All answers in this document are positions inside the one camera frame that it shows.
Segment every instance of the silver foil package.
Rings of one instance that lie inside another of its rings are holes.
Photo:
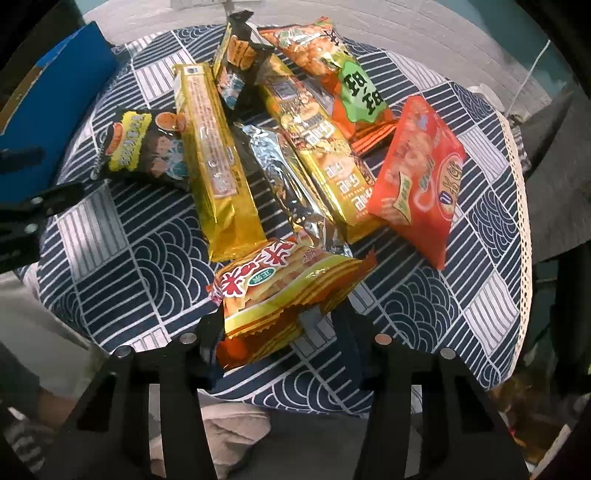
[[[254,125],[235,124],[235,129],[269,182],[294,233],[300,238],[310,237],[314,247],[352,257],[312,179],[283,135]]]

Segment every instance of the white lace trim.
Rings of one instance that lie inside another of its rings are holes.
[[[513,354],[513,361],[507,378],[509,378],[515,366],[519,353],[523,347],[525,334],[527,332],[527,325],[530,321],[530,308],[532,297],[532,279],[531,279],[531,237],[530,237],[530,216],[527,210],[527,198],[525,196],[525,181],[521,171],[521,163],[519,161],[519,152],[517,144],[511,134],[511,127],[505,117],[497,112],[497,117],[503,129],[507,151],[509,152],[509,165],[511,166],[511,173],[517,186],[517,215],[519,217],[519,238],[521,240],[521,297],[519,305],[519,332],[517,333],[517,344],[515,345],[515,353]]]

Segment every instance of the orange snack bag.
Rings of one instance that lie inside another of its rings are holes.
[[[395,118],[371,79],[351,55],[330,19],[310,25],[260,28],[259,33],[334,97],[332,122],[358,155],[395,129]]]
[[[421,96],[410,96],[368,203],[438,269],[456,208],[466,151]]]
[[[303,332],[297,317],[319,304],[325,314],[336,307],[375,266],[288,240],[269,240],[262,248],[218,270],[212,300],[223,301],[226,339],[217,358],[226,368],[254,362]]]

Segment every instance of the blue and white patterned tablecloth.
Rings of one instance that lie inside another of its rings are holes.
[[[163,346],[214,309],[205,286],[220,265],[207,260],[192,198],[168,187],[93,182],[89,175],[115,108],[172,107],[170,67],[211,60],[223,30],[183,28],[116,47],[129,61],[80,127],[59,172],[58,183],[82,181],[87,196],[48,224],[37,268],[40,299],[108,352],[124,343],[138,351]],[[527,210],[520,173],[511,167],[512,140],[496,112],[461,86],[403,56],[348,44],[395,112],[408,95],[423,95],[469,155],[445,270],[434,270],[409,243],[381,229],[352,245],[359,257],[374,248],[379,260],[356,289],[355,305],[412,348],[453,348],[484,387],[493,387],[512,372],[527,325],[524,291],[531,288],[522,261],[529,257]],[[272,123],[266,114],[252,121]],[[368,163],[377,175],[381,158]],[[262,177],[249,182],[267,235],[288,235]],[[324,319],[283,351],[228,373],[215,394],[305,412],[366,412],[371,396],[350,383],[334,336]]]

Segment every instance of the black snack package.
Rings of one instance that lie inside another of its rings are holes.
[[[212,73],[217,91],[229,116],[248,107],[261,65],[275,47],[261,37],[247,20],[252,12],[243,10],[228,17],[226,32],[213,59]]]
[[[168,184],[189,190],[189,170],[177,114],[167,110],[117,111],[103,146],[100,176]]]

